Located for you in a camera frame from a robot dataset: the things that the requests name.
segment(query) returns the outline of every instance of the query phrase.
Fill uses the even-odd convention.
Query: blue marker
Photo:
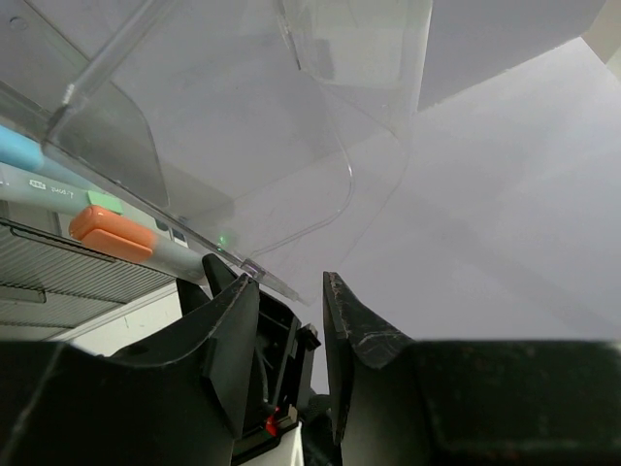
[[[93,183],[45,157],[39,143],[1,124],[0,162],[83,189],[94,187]]]

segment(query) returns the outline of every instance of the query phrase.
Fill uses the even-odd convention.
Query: clear plastic container
[[[314,299],[407,167],[431,0],[53,3],[20,33],[55,99],[10,83],[53,114],[44,153]]]

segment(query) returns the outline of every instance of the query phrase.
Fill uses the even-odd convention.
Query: clear plastic holder
[[[309,302],[407,167],[431,9],[147,0],[68,84],[44,152]]]

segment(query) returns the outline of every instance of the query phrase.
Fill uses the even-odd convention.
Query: orange highlighter
[[[90,206],[69,224],[69,234],[87,248],[206,284],[201,255],[160,237],[145,226],[103,207]]]

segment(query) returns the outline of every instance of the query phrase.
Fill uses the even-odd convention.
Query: orange marker cap
[[[134,263],[149,259],[157,244],[157,236],[145,226],[99,206],[87,207],[71,220],[69,234],[87,248]]]

